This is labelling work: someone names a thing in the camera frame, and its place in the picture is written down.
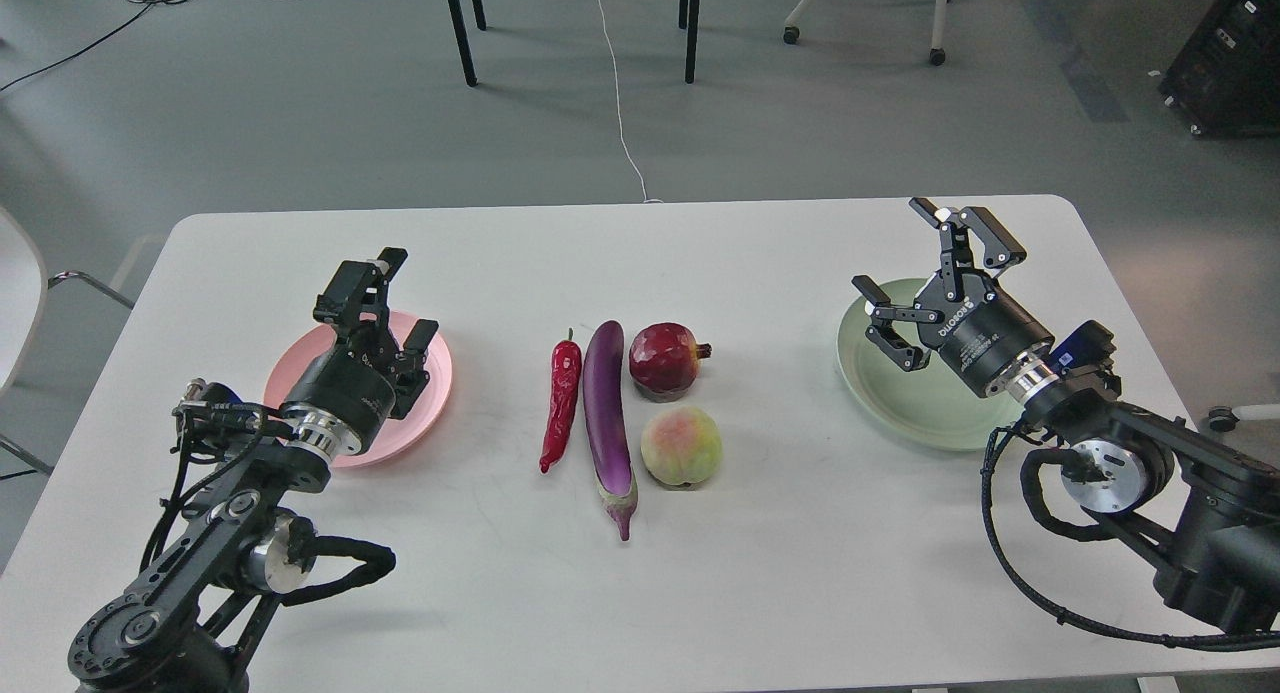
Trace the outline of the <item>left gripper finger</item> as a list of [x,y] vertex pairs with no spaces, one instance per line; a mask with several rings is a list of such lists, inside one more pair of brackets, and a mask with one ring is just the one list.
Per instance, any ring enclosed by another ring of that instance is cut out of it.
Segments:
[[388,380],[396,395],[389,419],[406,419],[428,388],[431,374],[426,369],[428,351],[439,330],[436,320],[415,322],[406,342],[393,357]]
[[384,249],[375,259],[344,260],[316,296],[314,320],[337,336],[352,336],[364,323],[389,333],[388,288],[407,257],[404,249]]

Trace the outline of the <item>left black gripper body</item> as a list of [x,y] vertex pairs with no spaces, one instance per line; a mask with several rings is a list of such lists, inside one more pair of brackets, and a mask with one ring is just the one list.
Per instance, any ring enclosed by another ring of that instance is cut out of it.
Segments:
[[358,325],[347,348],[340,337],[316,356],[285,395],[279,416],[294,428],[296,443],[323,459],[370,450],[389,420],[396,395],[388,380],[416,318],[390,313],[390,332]]

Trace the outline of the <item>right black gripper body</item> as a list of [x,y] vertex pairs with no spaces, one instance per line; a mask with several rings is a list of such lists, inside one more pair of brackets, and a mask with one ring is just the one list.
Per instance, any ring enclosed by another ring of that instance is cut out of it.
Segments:
[[940,275],[916,293],[919,309],[940,315],[936,323],[919,324],[918,337],[970,392],[988,398],[1021,354],[1046,352],[1053,336],[989,275],[963,273],[960,283],[955,300],[947,298]]

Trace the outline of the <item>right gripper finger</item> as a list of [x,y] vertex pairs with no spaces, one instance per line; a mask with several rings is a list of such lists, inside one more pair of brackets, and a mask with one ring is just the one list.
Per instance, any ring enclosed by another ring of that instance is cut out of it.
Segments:
[[941,208],[925,197],[908,205],[940,234],[938,278],[946,295],[960,295],[969,273],[993,281],[1027,260],[1027,250],[987,208]]
[[923,307],[893,305],[891,297],[867,275],[855,275],[852,286],[867,301],[869,323],[865,337],[891,361],[905,371],[915,371],[928,365],[929,355],[915,345],[909,345],[895,329],[896,322],[934,324],[941,313]]

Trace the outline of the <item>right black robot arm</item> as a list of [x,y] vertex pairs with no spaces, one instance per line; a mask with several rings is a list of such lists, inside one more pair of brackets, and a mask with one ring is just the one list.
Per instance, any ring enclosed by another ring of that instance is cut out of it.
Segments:
[[[940,265],[908,305],[867,275],[865,337],[902,371],[932,359],[975,396],[1021,410],[989,433],[980,469],[986,535],[1010,582],[1056,623],[1170,649],[1274,649],[1279,607],[1277,469],[1121,398],[1114,336],[1094,320],[1057,342],[998,283],[1027,251],[986,208],[910,209],[940,238]],[[1164,605],[1211,635],[1130,632],[1039,593],[1009,562],[995,528],[993,478],[1010,441],[1032,443],[1019,470],[1033,520],[1062,538],[1116,541],[1155,571]]]

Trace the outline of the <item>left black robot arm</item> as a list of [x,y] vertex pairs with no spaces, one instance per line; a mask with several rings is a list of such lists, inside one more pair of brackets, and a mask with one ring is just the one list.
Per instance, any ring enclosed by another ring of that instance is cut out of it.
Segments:
[[384,249],[344,261],[314,319],[334,333],[278,406],[191,383],[173,409],[178,473],[137,578],[76,633],[67,665],[82,692],[246,692],[248,666],[276,611],[379,582],[394,552],[320,535],[285,509],[317,493],[342,456],[366,453],[388,420],[428,388],[434,320],[404,342],[388,292],[407,259]]

